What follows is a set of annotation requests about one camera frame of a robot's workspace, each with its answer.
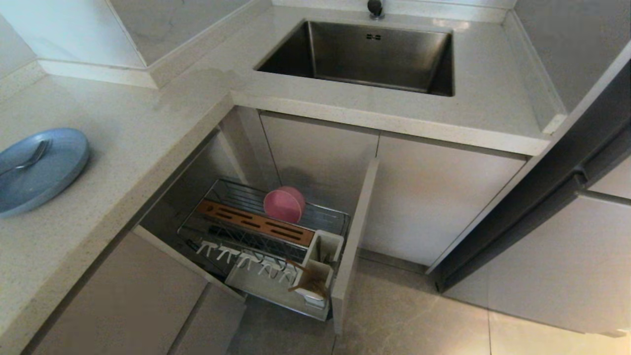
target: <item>stainless steel sink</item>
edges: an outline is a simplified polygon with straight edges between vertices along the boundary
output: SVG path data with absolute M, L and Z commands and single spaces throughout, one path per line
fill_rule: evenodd
M 454 95 L 449 33 L 305 21 L 257 70 Z

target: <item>open cabinet door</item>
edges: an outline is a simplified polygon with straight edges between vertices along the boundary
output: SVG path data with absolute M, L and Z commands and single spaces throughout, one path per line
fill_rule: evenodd
M 363 181 L 362 192 L 357 202 L 357 208 L 353 215 L 353 222 L 348 231 L 344 255 L 339 263 L 338 275 L 331 291 L 331 302 L 333 303 L 333 322 L 335 333 L 342 334 L 345 312 L 348 308 L 348 300 L 352 288 L 355 271 L 357 268 L 357 248 L 362 242 L 364 229 L 368 217 L 370 199 L 372 197 L 372 188 L 375 184 L 377 170 L 379 168 L 379 160 L 374 158 L 368 165 L 366 177 Z

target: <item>floor tile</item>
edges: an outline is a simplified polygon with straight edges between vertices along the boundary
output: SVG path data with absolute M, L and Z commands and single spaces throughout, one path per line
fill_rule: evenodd
M 333 321 L 320 322 L 249 296 L 228 355 L 330 355 Z
M 424 275 L 360 259 L 335 355 L 489 355 L 488 312 L 438 296 Z
M 490 312 L 493 355 L 629 355 L 631 337 L 580 334 Z

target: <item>countertop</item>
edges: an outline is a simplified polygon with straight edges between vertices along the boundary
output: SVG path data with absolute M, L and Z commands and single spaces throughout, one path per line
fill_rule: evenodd
M 302 19 L 454 29 L 456 96 L 260 73 L 252 68 Z M 0 220 L 0 352 L 19 353 L 85 270 L 234 105 L 526 155 L 539 132 L 499 24 L 271 8 L 161 90 L 46 76 L 0 104 L 0 150 L 72 127 L 85 172 L 49 203 Z

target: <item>wire rack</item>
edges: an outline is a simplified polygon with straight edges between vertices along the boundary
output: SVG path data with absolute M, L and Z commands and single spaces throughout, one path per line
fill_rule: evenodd
M 250 213 L 265 216 L 263 200 L 267 193 L 239 183 L 219 179 L 215 181 L 204 199 L 212 200 L 233 208 L 238 208 Z M 300 224 L 296 226 L 323 230 L 341 236 L 346 236 L 350 216 L 343 212 L 330 208 L 306 204 Z M 197 208 L 189 214 L 184 223 L 178 229 L 178 234 L 184 236 L 189 231 L 202 232 L 211 239 L 219 239 L 233 246 L 256 250 L 265 255 L 281 260 L 292 260 L 302 263 L 308 247 L 291 243 L 273 236 L 241 229 L 233 224 L 197 212 Z

